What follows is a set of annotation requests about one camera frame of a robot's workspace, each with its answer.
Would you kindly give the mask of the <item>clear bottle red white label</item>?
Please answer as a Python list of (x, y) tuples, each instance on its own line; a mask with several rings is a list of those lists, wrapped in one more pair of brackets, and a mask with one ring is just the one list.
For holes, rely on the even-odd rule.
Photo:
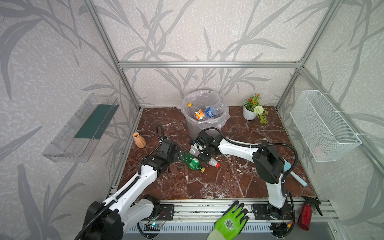
[[(191, 146), (190, 154), (199, 159), (198, 156), (199, 156), (200, 152), (198, 151), (198, 149), (196, 147)], [(209, 161), (206, 161), (206, 160), (201, 160), (201, 161), (206, 162), (209, 165), (216, 167), (216, 168), (220, 167), (220, 163), (218, 163), (214, 158), (210, 158)]]

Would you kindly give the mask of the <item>green bottle yellow cap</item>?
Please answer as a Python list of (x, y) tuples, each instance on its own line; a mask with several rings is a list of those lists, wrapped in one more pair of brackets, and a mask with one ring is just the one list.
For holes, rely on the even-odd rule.
[(201, 173), (204, 173), (206, 170), (206, 168), (203, 167), (200, 161), (190, 153), (184, 154), (183, 162), (192, 170), (198, 170)]

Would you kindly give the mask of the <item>clear bottle orange label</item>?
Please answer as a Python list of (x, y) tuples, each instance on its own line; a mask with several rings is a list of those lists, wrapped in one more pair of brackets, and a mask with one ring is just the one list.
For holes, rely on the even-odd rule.
[(191, 112), (192, 117), (196, 121), (203, 121), (203, 120), (206, 119), (206, 115), (205, 115), (204, 111), (201, 110), (200, 107), (197, 107), (197, 106), (195, 106), (192, 103), (189, 103), (188, 104), (188, 108), (189, 108), (189, 110)]

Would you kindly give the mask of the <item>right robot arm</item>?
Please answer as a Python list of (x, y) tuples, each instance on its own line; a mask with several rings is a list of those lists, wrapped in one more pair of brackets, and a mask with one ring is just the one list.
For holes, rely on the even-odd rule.
[[(253, 163), (259, 177), (267, 185), (268, 215), (272, 219), (278, 219), (288, 211), (284, 183), (299, 161), (298, 153), (293, 146), (285, 143), (243, 143), (227, 138), (217, 128), (202, 130), (192, 140), (192, 146), (199, 151), (197, 158), (201, 161), (207, 162), (212, 156), (231, 155)], [(294, 153), (294, 163), (288, 170), (285, 170), (285, 159), (276, 150), (276, 146), (287, 147)]]

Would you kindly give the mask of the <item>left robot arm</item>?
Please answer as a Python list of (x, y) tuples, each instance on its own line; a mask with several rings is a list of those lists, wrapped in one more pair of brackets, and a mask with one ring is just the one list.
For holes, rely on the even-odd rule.
[(160, 202), (146, 197), (135, 204), (139, 195), (153, 183), (170, 164), (182, 160), (182, 148), (171, 140), (162, 140), (151, 155), (139, 163), (138, 172), (115, 194), (103, 202), (92, 203), (86, 213), (77, 240), (120, 240), (125, 231), (139, 221), (156, 216)]

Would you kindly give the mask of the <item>clear bottle large blue label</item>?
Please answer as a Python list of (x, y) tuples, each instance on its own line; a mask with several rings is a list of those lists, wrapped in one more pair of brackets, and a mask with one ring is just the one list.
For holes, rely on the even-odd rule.
[(225, 104), (223, 102), (218, 102), (212, 106), (208, 106), (205, 110), (205, 116), (207, 118), (213, 118), (221, 114), (225, 110)]

